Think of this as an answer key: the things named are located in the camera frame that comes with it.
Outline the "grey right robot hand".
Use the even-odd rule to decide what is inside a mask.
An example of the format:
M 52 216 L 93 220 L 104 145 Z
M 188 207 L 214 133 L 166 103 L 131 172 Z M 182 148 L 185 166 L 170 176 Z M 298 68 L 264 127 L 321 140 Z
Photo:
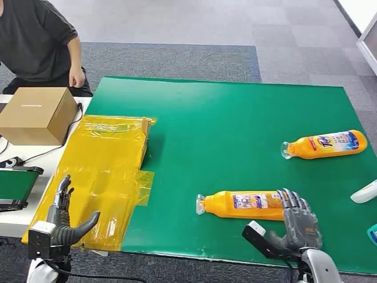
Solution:
M 322 247 L 322 235 L 318 226 L 318 219 L 306 200 L 286 188 L 277 192 L 284 206 L 286 234 L 280 237 L 274 231 L 270 231 L 271 243 L 279 249 L 289 249 L 293 252 L 301 248 Z

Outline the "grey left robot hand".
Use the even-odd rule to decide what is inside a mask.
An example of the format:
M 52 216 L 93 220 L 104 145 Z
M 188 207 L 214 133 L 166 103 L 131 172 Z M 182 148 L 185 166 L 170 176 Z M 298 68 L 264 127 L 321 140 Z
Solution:
M 97 225 L 100 217 L 100 211 L 94 211 L 81 225 L 72 228 L 70 225 L 69 207 L 74 188 L 69 187 L 70 184 L 70 175 L 66 175 L 63 178 L 58 185 L 53 204 L 48 210 L 46 221 L 56 226 L 51 240 L 53 245 L 72 246 L 76 244 Z

